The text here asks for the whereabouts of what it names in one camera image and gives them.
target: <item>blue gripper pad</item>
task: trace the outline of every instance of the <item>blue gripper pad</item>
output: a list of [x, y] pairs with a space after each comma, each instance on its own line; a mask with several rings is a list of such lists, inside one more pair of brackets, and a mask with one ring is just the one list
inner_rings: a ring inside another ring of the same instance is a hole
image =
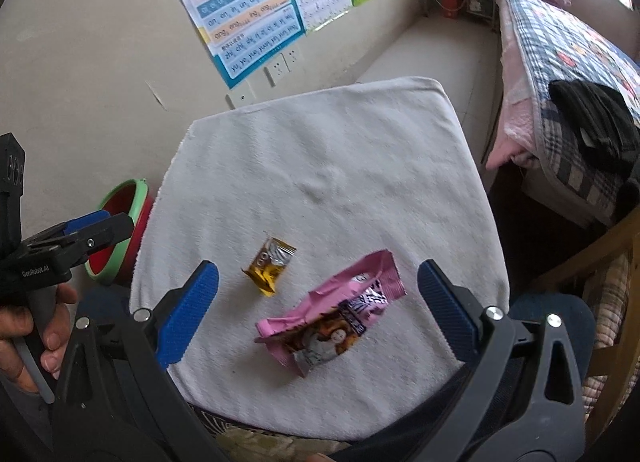
[[469, 362], [478, 356], [478, 328], [452, 292], [451, 282], [428, 259], [418, 267], [418, 291], [433, 314], [456, 359]]
[[184, 284], [185, 293], [158, 331], [156, 359], [163, 369], [182, 359], [218, 293], [219, 283], [218, 267], [210, 261], [203, 261]]
[[93, 213], [89, 213], [88, 215], [84, 215], [83, 217], [76, 218], [75, 220], [69, 220], [66, 223], [65, 230], [62, 232], [65, 236], [70, 235], [71, 233], [74, 233], [79, 229], [82, 229], [83, 227], [92, 225], [92, 223], [97, 223], [97, 222], [101, 222], [102, 220], [106, 220], [110, 216], [111, 215], [109, 214], [109, 212], [105, 211], [104, 209], [100, 211], [94, 211]]

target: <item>wooden chair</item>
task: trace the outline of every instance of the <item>wooden chair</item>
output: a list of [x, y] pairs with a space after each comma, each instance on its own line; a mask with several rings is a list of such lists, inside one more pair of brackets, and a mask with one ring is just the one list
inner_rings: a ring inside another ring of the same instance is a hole
[[625, 251], [630, 253], [631, 282], [622, 332], [618, 334], [620, 340], [612, 347], [593, 350], [587, 372], [589, 377], [607, 376], [587, 419], [588, 444], [600, 435], [618, 411], [640, 357], [640, 206], [586, 249], [532, 282], [535, 291], [558, 291], [562, 284], [587, 277]]

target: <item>white towel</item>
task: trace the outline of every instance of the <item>white towel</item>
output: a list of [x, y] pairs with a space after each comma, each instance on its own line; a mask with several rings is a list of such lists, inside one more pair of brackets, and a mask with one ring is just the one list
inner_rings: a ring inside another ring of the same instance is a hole
[[[265, 232], [298, 248], [272, 298], [241, 270]], [[408, 294], [348, 352], [302, 379], [253, 342], [257, 320], [384, 248]], [[494, 219], [440, 84], [354, 84], [194, 122], [151, 214], [130, 308], [153, 307], [212, 260], [218, 296], [169, 370], [185, 399], [258, 428], [356, 440], [411, 411], [459, 365], [417, 292], [430, 257], [481, 304], [506, 309]]]

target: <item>screw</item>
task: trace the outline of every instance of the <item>screw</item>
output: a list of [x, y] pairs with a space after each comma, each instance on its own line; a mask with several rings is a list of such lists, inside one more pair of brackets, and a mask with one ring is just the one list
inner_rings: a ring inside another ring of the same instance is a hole
[[133, 312], [133, 321], [144, 323], [151, 317], [151, 311], [148, 308], [139, 308]]
[[557, 314], [549, 314], [546, 317], [546, 322], [549, 323], [553, 328], [558, 328], [562, 324], [562, 320]]
[[484, 313], [489, 319], [493, 319], [494, 321], [500, 321], [504, 317], [504, 312], [498, 307], [487, 307], [484, 309]]
[[78, 318], [78, 320], [76, 321], [76, 328], [78, 330], [84, 330], [89, 326], [89, 323], [90, 323], [89, 318], [87, 316], [82, 316], [81, 318]]

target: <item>pink bedding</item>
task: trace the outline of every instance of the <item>pink bedding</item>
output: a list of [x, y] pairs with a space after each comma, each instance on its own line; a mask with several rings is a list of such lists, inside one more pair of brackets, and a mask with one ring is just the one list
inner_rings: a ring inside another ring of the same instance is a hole
[[497, 169], [510, 160], [522, 167], [533, 167], [537, 162], [531, 100], [533, 91], [522, 62], [509, 8], [505, 0], [497, 2], [500, 6], [504, 93], [494, 148], [489, 154], [486, 168]]

